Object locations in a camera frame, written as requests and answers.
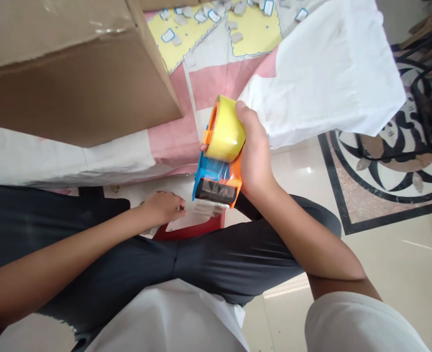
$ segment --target hand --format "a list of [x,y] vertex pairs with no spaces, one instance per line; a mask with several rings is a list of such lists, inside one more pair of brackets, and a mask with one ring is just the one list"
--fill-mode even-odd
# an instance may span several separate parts
[[[240,158],[242,191],[246,197],[250,198],[257,196],[260,192],[269,192],[273,185],[277,185],[277,182],[271,170],[268,136],[257,113],[239,100],[236,103],[236,115],[244,126],[246,135]],[[207,149],[207,144],[202,144],[200,147],[202,151]]]
[[177,220],[187,214],[185,200],[172,192],[151,193],[140,206],[146,212],[149,228]]

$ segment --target yellow tape roll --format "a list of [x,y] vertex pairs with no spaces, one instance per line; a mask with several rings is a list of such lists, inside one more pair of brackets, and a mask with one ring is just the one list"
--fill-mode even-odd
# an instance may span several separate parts
[[236,102],[218,95],[203,143],[208,144],[205,157],[231,162],[240,153],[245,142],[245,131],[236,116]]

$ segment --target cardboard piece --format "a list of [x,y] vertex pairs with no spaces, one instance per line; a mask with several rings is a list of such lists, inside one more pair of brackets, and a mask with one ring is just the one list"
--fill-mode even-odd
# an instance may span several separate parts
[[182,117],[139,1],[0,1],[0,127],[91,147]]
[[195,6],[211,0],[140,0],[143,11],[161,10],[183,6]]

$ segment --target white tile floor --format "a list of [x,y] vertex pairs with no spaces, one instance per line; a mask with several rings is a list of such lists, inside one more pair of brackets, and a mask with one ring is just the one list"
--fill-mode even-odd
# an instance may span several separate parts
[[[385,17],[390,43],[407,38],[407,30],[425,16],[420,0],[377,0]],[[309,198],[338,215],[320,146],[316,138],[273,151],[278,182],[290,193]],[[122,188],[110,197],[130,197],[138,205],[146,193],[173,187],[189,199],[188,177],[153,181]],[[230,211],[226,225],[247,221]],[[432,214],[344,237],[356,253],[386,303],[403,314],[432,351]],[[281,294],[268,292],[246,307],[243,332],[252,352],[306,350],[304,320],[313,302],[302,276]],[[9,328],[0,339],[0,351],[69,351],[74,345],[68,327],[32,315]]]

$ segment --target forearm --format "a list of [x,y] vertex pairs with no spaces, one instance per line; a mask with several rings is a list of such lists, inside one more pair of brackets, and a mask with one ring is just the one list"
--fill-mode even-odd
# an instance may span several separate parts
[[329,229],[307,214],[276,182],[247,195],[307,274],[334,280],[366,278],[358,258]]
[[139,208],[129,210],[1,267],[0,329],[35,312],[105,252],[144,231],[146,218]]

